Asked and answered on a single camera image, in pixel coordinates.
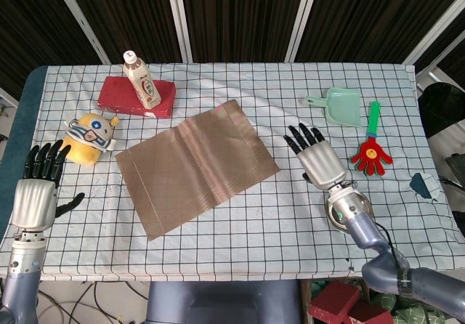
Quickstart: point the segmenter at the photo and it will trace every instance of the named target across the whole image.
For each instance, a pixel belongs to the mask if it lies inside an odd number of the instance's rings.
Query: yellow plush toy
[[[67,159],[84,166],[93,166],[100,157],[100,153],[111,151],[116,141],[112,139],[113,128],[119,123],[118,117],[107,121],[100,115],[87,113],[78,120],[68,119],[68,127],[63,147],[71,145]]]

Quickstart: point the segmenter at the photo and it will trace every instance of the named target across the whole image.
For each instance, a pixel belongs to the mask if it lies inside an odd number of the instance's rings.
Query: white bottle
[[[151,109],[161,102],[160,94],[153,84],[152,76],[145,62],[132,50],[123,55],[123,71],[128,76],[144,108]]]

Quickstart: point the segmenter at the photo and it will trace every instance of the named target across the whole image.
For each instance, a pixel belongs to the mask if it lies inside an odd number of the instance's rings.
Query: red block
[[[391,314],[385,309],[358,302],[344,319],[344,324],[393,324]]]
[[[359,298],[353,285],[331,282],[310,302],[309,313],[327,324],[341,324]]]
[[[108,76],[103,83],[97,104],[104,111],[147,117],[170,118],[176,86],[173,82],[153,81],[161,96],[161,103],[148,110],[142,106],[131,81],[126,77]]]

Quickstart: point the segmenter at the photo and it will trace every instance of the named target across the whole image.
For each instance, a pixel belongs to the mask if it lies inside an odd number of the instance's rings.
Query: cable
[[[382,228],[384,233],[386,233],[387,242],[389,243],[389,246],[391,247],[392,257],[394,258],[395,266],[396,266],[397,270],[400,270],[399,260],[397,260],[397,256],[395,255],[394,245],[392,244],[392,240],[391,240],[391,236],[389,235],[389,232],[387,232],[386,228],[382,224],[379,224],[378,222],[375,222],[375,224],[378,227]]]
[[[58,304],[74,304],[74,301],[58,302]],[[80,304],[81,306],[85,306],[85,307],[95,309],[96,311],[101,313],[101,311],[98,308],[96,308],[94,306],[91,306],[90,304],[83,304],[82,302],[79,302],[78,304]],[[42,313],[39,315],[39,319],[41,319],[41,317],[45,314],[45,312],[48,312],[53,307],[56,307],[56,305],[51,304],[46,309],[44,309],[44,311],[42,311]],[[110,323],[113,324],[113,322],[111,321],[111,319],[109,317],[105,316],[105,318],[107,318],[110,321]]]
[[[67,315],[70,316],[71,319],[73,319],[77,324],[81,324],[79,321],[77,321],[66,309],[64,309],[53,297],[51,297],[49,294],[44,293],[42,290],[39,290],[39,294],[41,294],[43,297],[45,297],[47,300],[49,300],[51,303],[53,303],[54,306],[57,306],[60,309],[60,315],[62,317],[62,323],[65,322],[65,317],[63,316],[63,312],[66,313]]]
[[[137,295],[139,295],[140,297],[142,297],[143,299],[146,299],[148,301],[148,297],[146,297],[145,295],[142,295],[139,291],[137,291],[136,289],[134,289],[130,284],[129,282],[125,282],[126,285],[128,286],[128,288],[130,288],[133,292],[135,292]]]
[[[89,289],[90,289],[93,285],[94,285],[93,283],[90,283],[90,285],[86,288],[86,290],[84,290],[84,292],[81,294],[81,296],[79,297],[78,301],[76,301],[76,303],[74,304],[73,309],[71,310],[71,315],[70,315],[70,319],[69,319],[69,321],[68,321],[68,324],[71,324],[71,318],[72,318],[72,316],[73,316],[74,311],[76,310],[76,307],[78,306],[78,303],[82,300],[82,298],[84,297],[84,295],[86,295],[87,291],[89,291]]]
[[[104,311],[103,308],[97,302],[97,283],[95,283],[95,286],[94,286],[94,301],[95,301],[95,305],[98,307],[98,309],[101,311],[101,313],[103,313],[107,317],[110,317],[110,318],[116,320],[118,322],[118,324],[123,324],[117,317],[115,317],[114,315],[111,315],[111,314],[107,313],[106,311]]]
[[[431,324],[431,322],[429,321],[428,309],[426,309],[424,304],[421,305],[421,308],[423,309],[424,318],[426,319],[426,324]]]

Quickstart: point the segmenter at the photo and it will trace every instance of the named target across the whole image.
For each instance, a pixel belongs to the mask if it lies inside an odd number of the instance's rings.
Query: rectangular fabric sheet
[[[149,240],[280,170],[235,100],[130,147],[116,160]]]

